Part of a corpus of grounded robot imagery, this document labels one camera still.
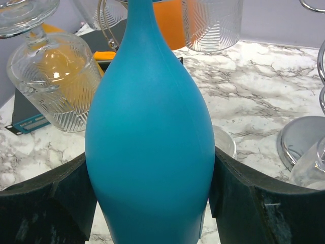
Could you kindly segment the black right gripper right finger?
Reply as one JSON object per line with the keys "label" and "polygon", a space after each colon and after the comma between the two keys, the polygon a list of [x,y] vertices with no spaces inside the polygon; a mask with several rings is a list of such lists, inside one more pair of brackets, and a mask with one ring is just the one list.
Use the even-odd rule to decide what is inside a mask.
{"label": "black right gripper right finger", "polygon": [[324,243],[324,191],[272,178],[220,149],[209,203],[221,243]]}

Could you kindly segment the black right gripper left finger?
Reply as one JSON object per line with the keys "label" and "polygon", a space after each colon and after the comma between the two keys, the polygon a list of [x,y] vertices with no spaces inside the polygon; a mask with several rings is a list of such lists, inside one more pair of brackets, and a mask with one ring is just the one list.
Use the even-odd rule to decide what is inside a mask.
{"label": "black right gripper left finger", "polygon": [[85,243],[96,203],[81,154],[1,191],[1,243]]}

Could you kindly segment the blue plastic goblet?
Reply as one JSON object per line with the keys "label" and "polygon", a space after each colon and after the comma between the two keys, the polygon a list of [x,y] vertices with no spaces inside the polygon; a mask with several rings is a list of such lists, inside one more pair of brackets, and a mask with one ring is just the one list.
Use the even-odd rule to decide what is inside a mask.
{"label": "blue plastic goblet", "polygon": [[197,243],[214,168],[211,118],[153,2],[127,5],[87,120],[91,184],[114,243]]}

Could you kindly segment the yellow plastic goblet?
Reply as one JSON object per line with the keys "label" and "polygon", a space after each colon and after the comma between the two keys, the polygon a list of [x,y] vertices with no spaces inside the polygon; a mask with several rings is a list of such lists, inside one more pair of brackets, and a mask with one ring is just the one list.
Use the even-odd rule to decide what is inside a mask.
{"label": "yellow plastic goblet", "polygon": [[91,53],[89,46],[77,35],[51,25],[42,24],[53,47],[44,49],[42,61],[37,64],[45,76],[46,89],[40,91],[42,103],[76,113],[89,110],[104,71],[98,61],[115,56],[112,51]]}

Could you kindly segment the clear patterned wine glass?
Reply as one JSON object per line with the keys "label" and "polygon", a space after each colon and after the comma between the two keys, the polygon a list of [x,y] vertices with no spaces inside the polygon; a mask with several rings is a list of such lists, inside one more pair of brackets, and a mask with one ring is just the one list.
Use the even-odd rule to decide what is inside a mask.
{"label": "clear patterned wine glass", "polygon": [[217,52],[240,39],[243,1],[187,0],[181,2],[186,47]]}

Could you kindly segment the orange plastic goblet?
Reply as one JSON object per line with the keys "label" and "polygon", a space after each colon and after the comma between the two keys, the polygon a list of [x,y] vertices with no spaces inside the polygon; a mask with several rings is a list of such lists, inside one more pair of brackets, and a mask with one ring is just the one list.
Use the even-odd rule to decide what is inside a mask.
{"label": "orange plastic goblet", "polygon": [[162,1],[154,2],[155,17],[167,45],[171,50],[183,47],[190,47],[189,35],[185,31],[185,19],[192,16],[189,14],[185,4],[192,4],[193,1]]}

